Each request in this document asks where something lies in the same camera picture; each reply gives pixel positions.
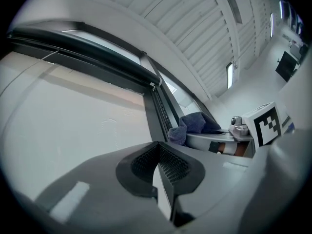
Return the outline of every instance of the fluorescent light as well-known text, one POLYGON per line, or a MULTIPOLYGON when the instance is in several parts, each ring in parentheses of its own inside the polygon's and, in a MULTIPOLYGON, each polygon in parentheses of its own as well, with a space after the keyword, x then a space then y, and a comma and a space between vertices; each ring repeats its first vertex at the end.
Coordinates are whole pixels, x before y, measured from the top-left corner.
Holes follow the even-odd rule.
POLYGON ((283 7, 282 7, 282 1, 279 1, 279 9, 281 11, 281 18, 283 18, 283 7))
POLYGON ((273 36, 273 13, 271 13, 271 37, 273 36))
POLYGON ((227 74, 228 74, 228 88, 230 88, 233 83, 233 63, 229 63, 226 69, 227 69, 227 74))

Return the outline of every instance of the white box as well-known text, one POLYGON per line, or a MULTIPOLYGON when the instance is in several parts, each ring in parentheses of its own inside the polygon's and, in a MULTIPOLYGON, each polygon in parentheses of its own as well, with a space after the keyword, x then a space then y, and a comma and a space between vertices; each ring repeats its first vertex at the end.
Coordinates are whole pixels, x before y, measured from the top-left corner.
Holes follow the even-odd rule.
POLYGON ((282 135, 279 119, 275 102, 261 105, 242 115, 242 124, 248 126, 256 151, 260 146, 271 144, 275 138, 282 135))

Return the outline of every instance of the folded blue towel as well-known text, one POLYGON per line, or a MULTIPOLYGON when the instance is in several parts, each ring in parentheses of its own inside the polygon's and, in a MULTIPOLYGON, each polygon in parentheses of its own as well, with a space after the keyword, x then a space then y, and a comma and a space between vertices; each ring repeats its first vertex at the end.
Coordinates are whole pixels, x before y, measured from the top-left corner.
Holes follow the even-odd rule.
POLYGON ((203 112, 192 113, 181 117, 178 127, 169 129, 169 142, 183 146, 186 133, 207 134, 220 129, 219 124, 203 112))

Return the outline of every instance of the black screen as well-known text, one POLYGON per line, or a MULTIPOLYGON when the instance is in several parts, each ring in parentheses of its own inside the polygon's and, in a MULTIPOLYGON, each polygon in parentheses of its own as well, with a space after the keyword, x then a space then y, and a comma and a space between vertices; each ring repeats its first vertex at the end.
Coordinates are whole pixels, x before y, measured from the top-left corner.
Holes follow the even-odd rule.
POLYGON ((291 57, 291 55, 285 51, 275 71, 277 71, 285 81, 289 81, 292 77, 296 64, 296 59, 291 57))

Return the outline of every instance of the white cable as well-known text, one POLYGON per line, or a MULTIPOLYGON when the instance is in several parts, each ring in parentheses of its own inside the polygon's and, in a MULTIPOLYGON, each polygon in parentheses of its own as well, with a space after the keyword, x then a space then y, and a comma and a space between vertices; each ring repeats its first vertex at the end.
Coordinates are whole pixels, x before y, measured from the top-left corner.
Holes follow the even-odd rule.
POLYGON ((4 93, 4 91, 11 85, 11 83, 12 83, 13 81, 15 81, 22 73, 24 73, 26 70, 30 69, 32 66, 36 65, 38 62, 40 62, 40 61, 46 59, 47 57, 49 57, 49 56, 51 56, 51 55, 53 55, 53 54, 55 54, 55 53, 57 53, 57 52, 58 52, 58 50, 56 50, 56 51, 53 52, 53 53, 48 54, 47 56, 45 56, 45 57, 41 58, 40 60, 36 61, 34 64, 30 65, 28 68, 24 69, 18 76, 16 76, 13 80, 11 80, 11 82, 10 82, 9 84, 6 85, 6 87, 5 87, 5 88, 3 89, 3 91, 1 92, 0 97, 2 96, 2 94, 4 93))
POLYGON ((161 84, 162 84, 162 78, 159 76, 159 78, 160 78, 160 82, 159 82, 159 85, 161 86, 161 84))

